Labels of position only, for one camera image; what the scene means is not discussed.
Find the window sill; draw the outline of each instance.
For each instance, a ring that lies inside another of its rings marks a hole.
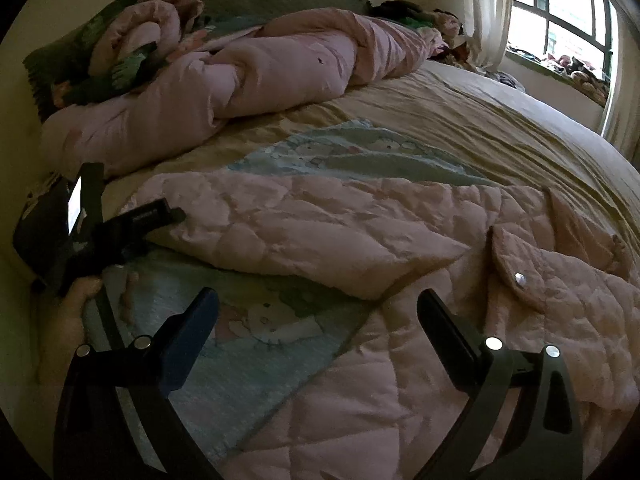
[[[530,70],[533,70],[534,72],[538,72],[538,73],[540,73],[540,74],[542,74],[544,76],[551,77],[551,78],[556,79],[557,81],[559,81],[561,83],[564,83],[567,86],[570,86],[576,92],[580,92],[582,95],[584,95],[588,99],[591,99],[594,103],[596,103],[597,105],[600,105],[602,108],[604,108],[603,104],[597,102],[595,99],[591,98],[589,95],[587,95],[584,92],[581,92],[579,89],[577,89],[575,87],[574,82],[573,82],[572,79],[566,78],[566,77],[560,75],[559,73],[554,72],[553,70],[548,69],[545,66],[542,66],[542,65],[536,63],[535,61],[527,59],[526,57],[519,56],[518,54],[515,54],[515,53],[510,52],[508,50],[505,52],[505,55],[506,55],[506,57],[508,57],[512,61],[518,63],[519,65],[522,65],[523,67],[529,68]]]

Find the window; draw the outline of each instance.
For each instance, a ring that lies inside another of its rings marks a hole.
[[[610,75],[608,0],[513,0],[509,42],[540,57],[563,54]]]

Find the window frame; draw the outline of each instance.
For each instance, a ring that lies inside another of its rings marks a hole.
[[[583,30],[581,30],[580,28],[576,27],[575,25],[572,25],[569,22],[566,22],[565,20],[563,20],[562,18],[558,18],[557,16],[553,15],[551,12],[549,12],[549,0],[533,0],[533,6],[527,5],[527,4],[523,4],[522,2],[519,2],[517,0],[513,0],[513,5],[515,7],[518,7],[519,9],[522,10],[527,10],[529,12],[532,12],[533,14],[536,14],[538,16],[541,16],[542,18],[546,19],[546,33],[545,33],[545,50],[544,50],[544,54],[546,54],[546,51],[548,49],[548,44],[549,44],[549,23],[553,22],[556,25],[558,25],[559,27],[564,28],[565,30],[568,30],[570,33],[575,34],[576,36],[578,36],[579,38],[581,38],[582,40],[592,44],[594,47],[596,47],[598,50],[602,51],[604,53],[604,65],[602,67],[602,71],[608,75],[611,74],[611,61],[612,61],[612,51],[611,51],[611,47],[612,47],[612,37],[611,37],[611,31],[612,31],[612,26],[611,26],[611,7],[610,7],[610,3],[609,0],[604,0],[604,20],[605,20],[605,43],[601,44],[599,41],[596,40],[596,13],[595,13],[595,0],[591,0],[591,23],[592,23],[592,34],[589,35],[586,32],[584,32]]]

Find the silver button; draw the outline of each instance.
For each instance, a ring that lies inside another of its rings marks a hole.
[[[549,345],[545,348],[545,351],[549,357],[560,357],[560,350],[557,346]]]
[[[87,357],[89,355],[89,352],[91,352],[91,347],[89,345],[80,345],[76,349],[76,355],[78,357]]]
[[[502,348],[502,341],[500,341],[497,337],[488,337],[484,344],[487,345],[491,350],[499,350]]]
[[[516,283],[518,285],[520,285],[520,286],[527,285],[527,277],[524,274],[516,272],[515,275],[514,275],[514,278],[516,279]]]
[[[145,350],[151,346],[151,338],[148,335],[141,335],[133,342],[133,346],[138,350]]]

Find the quilted fabric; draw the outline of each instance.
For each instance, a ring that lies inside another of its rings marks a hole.
[[[161,196],[187,213],[160,237],[169,247],[380,302],[350,348],[224,463],[227,478],[412,478],[466,402],[418,325],[425,288],[512,348],[561,348],[581,402],[585,474],[638,402],[640,293],[607,272],[635,269],[617,239],[554,194],[220,170],[156,175],[126,208]],[[573,238],[560,239],[556,226],[571,226]],[[522,289],[515,271],[527,276]],[[498,422],[479,463],[507,423]]]

